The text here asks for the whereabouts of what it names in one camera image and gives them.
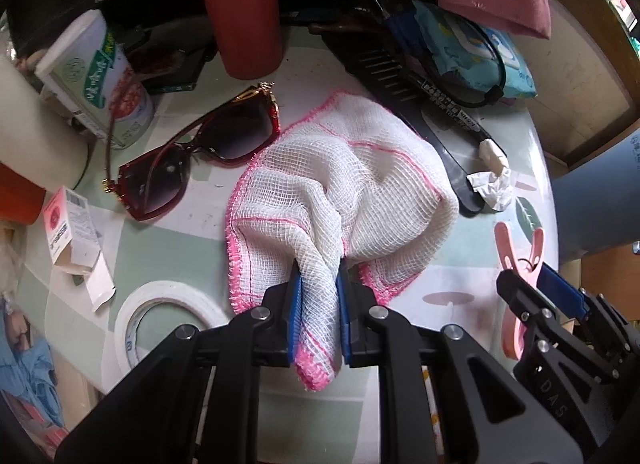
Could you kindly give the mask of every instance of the blue cylinder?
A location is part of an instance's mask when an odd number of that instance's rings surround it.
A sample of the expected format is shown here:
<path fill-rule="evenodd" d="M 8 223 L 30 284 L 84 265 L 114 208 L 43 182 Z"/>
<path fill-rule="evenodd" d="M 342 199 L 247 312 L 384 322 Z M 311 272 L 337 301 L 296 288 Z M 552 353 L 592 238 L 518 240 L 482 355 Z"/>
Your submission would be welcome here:
<path fill-rule="evenodd" d="M 561 261 L 640 239 L 640 131 L 551 182 Z"/>

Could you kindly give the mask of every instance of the checkered tablecloth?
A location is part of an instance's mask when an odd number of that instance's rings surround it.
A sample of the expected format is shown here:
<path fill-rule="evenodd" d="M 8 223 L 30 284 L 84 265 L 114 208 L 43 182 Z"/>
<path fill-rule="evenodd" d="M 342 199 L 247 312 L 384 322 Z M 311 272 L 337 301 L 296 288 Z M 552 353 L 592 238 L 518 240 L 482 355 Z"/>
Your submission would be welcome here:
<path fill-rule="evenodd" d="M 319 38 L 294 30 L 274 81 L 283 126 L 301 119 L 334 91 L 366 94 Z M 157 118 L 133 146 L 113 156 L 113 167 L 161 145 L 196 117 L 239 93 L 247 82 L 229 78 L 216 57 L 208 63 L 195 91 L 165 95 Z M 431 265 L 390 306 L 414 324 L 439 329 L 455 322 L 500 358 L 499 325 L 504 305 L 495 291 L 498 257 L 493 228 L 511 223 L 516 247 L 529 254 L 528 236 L 537 223 L 546 229 L 545 260 L 558 263 L 554 203 L 542 150 L 522 102 L 498 104 L 476 113 L 507 152 L 518 173 L 516 202 L 503 213 L 460 216 L 450 238 Z M 482 170 L 472 143 L 449 129 L 432 126 L 461 164 Z M 91 214 L 116 284 L 112 301 L 91 311 L 84 285 L 51 267 L 42 218 L 27 230 L 25 268 L 17 292 L 28 319 L 87 379 L 108 392 L 121 378 L 113 345 L 113 326 L 125 298 L 144 283 L 183 281 L 208 293 L 229 311 L 227 259 L 223 234 L 226 202 L 244 167 L 228 169 L 193 161 L 191 180 L 180 204 L 152 223 L 128 217 L 113 195 L 101 189 L 104 148 L 94 152 L 78 187 Z M 173 306 L 150 311 L 138 331 L 138 344 L 152 349 L 175 326 L 194 322 Z M 308 393 L 295 371 L 265 368 L 262 373 L 258 447 L 267 462 L 351 463 L 378 458 L 378 383 L 370 369 L 344 367 L 325 390 Z"/>

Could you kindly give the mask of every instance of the white mesh cloth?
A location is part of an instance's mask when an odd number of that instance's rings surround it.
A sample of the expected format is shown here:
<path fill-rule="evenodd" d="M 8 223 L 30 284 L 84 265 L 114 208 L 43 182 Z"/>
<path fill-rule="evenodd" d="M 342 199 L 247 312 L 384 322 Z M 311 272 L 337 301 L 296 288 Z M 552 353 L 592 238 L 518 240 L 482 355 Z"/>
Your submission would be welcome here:
<path fill-rule="evenodd" d="M 308 389 L 340 368 L 335 278 L 359 263 L 379 304 L 427 266 L 458 215 L 458 200 L 430 144 L 382 106 L 337 92 L 259 153 L 226 211 L 229 291 L 236 313 L 287 281 L 303 282 L 295 363 Z"/>

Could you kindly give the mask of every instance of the barcode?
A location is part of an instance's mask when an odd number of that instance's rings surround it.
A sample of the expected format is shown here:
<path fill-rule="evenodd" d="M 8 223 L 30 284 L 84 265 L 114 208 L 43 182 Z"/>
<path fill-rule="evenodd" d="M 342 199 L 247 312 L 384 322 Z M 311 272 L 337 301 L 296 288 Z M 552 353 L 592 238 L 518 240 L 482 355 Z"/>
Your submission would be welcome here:
<path fill-rule="evenodd" d="M 74 195 L 71 191 L 66 192 L 66 199 L 72 204 L 75 204 L 78 207 L 84 208 L 84 201 L 79 199 L 77 195 Z"/>

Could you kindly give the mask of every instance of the pink clothespin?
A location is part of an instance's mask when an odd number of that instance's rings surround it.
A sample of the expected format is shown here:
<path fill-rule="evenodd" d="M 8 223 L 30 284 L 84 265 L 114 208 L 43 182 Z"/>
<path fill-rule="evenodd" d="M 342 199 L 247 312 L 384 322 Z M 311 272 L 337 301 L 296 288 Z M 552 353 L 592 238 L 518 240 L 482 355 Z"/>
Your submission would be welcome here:
<path fill-rule="evenodd" d="M 503 269 L 513 269 L 531 287 L 537 287 L 538 275 L 542 269 L 542 254 L 545 248 L 545 232 L 542 227 L 533 232 L 529 258 L 518 258 L 511 241 L 509 224 L 498 222 L 494 228 L 495 244 Z M 502 318 L 502 350 L 510 358 L 519 360 L 524 351 L 524 326 L 511 310 L 507 309 Z"/>

